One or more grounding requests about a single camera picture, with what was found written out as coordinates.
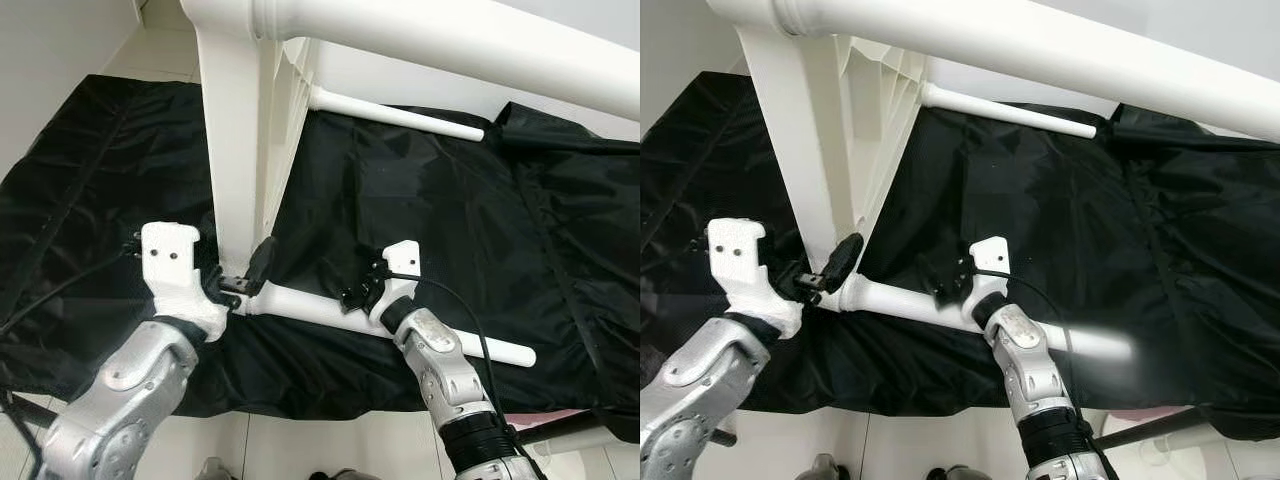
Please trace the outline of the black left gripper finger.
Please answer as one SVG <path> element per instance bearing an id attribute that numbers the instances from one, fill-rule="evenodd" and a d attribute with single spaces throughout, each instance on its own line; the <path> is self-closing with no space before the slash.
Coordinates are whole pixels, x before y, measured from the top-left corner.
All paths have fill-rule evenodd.
<path id="1" fill-rule="evenodd" d="M 864 244 L 863 234 L 855 232 L 836 246 L 826 264 L 826 285 L 842 285 L 846 282 L 858 265 Z"/>
<path id="2" fill-rule="evenodd" d="M 244 289 L 261 291 L 268 282 L 269 269 L 276 251 L 276 237 L 266 237 L 250 257 L 250 268 L 244 273 Z"/>

